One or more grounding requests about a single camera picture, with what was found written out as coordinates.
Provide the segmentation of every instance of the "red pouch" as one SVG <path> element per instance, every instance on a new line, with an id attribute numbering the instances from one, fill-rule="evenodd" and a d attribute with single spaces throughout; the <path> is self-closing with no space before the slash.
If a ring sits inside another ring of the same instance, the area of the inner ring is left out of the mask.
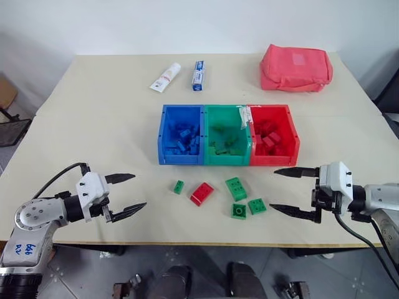
<path id="1" fill-rule="evenodd" d="M 270 45 L 260 67 L 263 90 L 319 92 L 332 79 L 332 66 L 323 50 Z"/>

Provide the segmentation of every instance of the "red building block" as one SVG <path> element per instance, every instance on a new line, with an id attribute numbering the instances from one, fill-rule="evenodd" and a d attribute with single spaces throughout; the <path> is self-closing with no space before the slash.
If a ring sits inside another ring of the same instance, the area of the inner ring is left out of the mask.
<path id="1" fill-rule="evenodd" d="M 270 133 L 267 137 L 269 137 L 275 144 L 279 144 L 281 142 L 281 137 L 276 132 Z"/>
<path id="2" fill-rule="evenodd" d="M 264 149 L 263 143 L 261 143 L 260 145 L 256 145 L 255 153 L 256 153 L 257 156 L 265 156 L 265 155 L 267 155 L 267 152 Z"/>
<path id="3" fill-rule="evenodd" d="M 255 140 L 256 140 L 256 144 L 257 144 L 257 145 L 261 145 L 261 144 L 263 143 L 263 141 L 262 141 L 262 136 L 259 135 L 259 134 L 256 134 L 256 135 L 255 135 Z"/>
<path id="4" fill-rule="evenodd" d="M 261 135 L 263 137 L 267 136 L 268 134 L 272 133 L 276 129 L 276 126 L 270 121 L 264 122 L 261 127 Z"/>
<path id="5" fill-rule="evenodd" d="M 284 156 L 286 154 L 286 151 L 284 151 L 284 148 L 281 145 L 276 145 L 274 147 L 273 154 L 275 156 Z"/>
<path id="6" fill-rule="evenodd" d="M 269 137 L 262 138 L 262 141 L 266 151 L 271 151 L 273 149 L 274 142 Z"/>
<path id="7" fill-rule="evenodd" d="M 213 188 L 206 184 L 202 183 L 196 191 L 194 191 L 193 195 L 191 195 L 190 199 L 197 206 L 202 205 L 205 199 L 213 192 Z"/>

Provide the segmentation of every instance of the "handwritten label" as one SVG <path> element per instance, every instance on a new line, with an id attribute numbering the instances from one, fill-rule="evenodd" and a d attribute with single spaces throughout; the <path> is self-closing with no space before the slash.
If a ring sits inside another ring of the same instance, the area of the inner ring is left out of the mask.
<path id="1" fill-rule="evenodd" d="M 16 254 L 20 254 L 21 253 L 21 247 L 22 247 L 22 244 L 17 244 L 16 246 L 15 246 L 15 253 Z"/>
<path id="2" fill-rule="evenodd" d="M 26 244 L 25 245 L 25 255 L 30 255 L 34 253 L 34 248 L 36 245 L 33 244 Z M 22 251 L 22 244 L 16 244 L 15 245 L 15 253 L 20 255 Z"/>
<path id="3" fill-rule="evenodd" d="M 33 248 L 36 247 L 36 245 L 33 244 L 26 244 L 26 248 L 25 248 L 25 254 L 29 255 L 29 254 L 33 254 Z"/>

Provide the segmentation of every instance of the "toothpaste tube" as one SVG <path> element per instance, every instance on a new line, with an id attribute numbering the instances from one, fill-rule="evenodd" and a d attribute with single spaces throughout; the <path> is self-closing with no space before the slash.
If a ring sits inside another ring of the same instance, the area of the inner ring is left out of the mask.
<path id="1" fill-rule="evenodd" d="M 181 65 L 176 62 L 172 64 L 166 71 L 164 71 L 157 80 L 150 86 L 151 89 L 157 92 L 162 92 L 166 86 L 173 80 L 181 69 Z"/>

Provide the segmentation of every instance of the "black chair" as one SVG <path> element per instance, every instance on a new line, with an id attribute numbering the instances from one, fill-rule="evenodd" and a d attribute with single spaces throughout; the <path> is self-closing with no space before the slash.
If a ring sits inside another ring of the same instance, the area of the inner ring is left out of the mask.
<path id="1" fill-rule="evenodd" d="M 20 120 L 18 114 L 12 116 L 2 108 L 0 113 L 8 119 L 0 123 L 0 148 L 16 145 L 29 129 L 32 120 Z"/>

